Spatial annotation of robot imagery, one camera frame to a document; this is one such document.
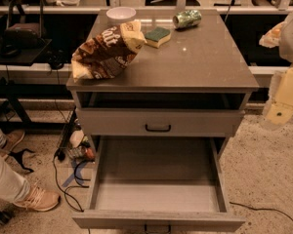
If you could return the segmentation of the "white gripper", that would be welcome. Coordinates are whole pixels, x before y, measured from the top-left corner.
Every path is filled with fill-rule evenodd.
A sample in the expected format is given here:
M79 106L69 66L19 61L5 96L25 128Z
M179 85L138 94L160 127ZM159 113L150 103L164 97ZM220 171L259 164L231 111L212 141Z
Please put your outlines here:
M277 88L273 102L268 101L263 109L261 126L267 130L283 127L293 116L293 63L284 72L275 74Z

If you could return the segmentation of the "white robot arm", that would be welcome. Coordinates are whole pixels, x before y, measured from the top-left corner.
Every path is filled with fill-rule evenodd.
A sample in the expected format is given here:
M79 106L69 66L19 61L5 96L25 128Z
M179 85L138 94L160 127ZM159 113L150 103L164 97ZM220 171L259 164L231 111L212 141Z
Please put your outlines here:
M269 30L259 41L267 48L278 47L282 59L290 67L277 71L271 79L269 99L263 109L263 126L275 130L284 126L293 116L293 11L285 20Z

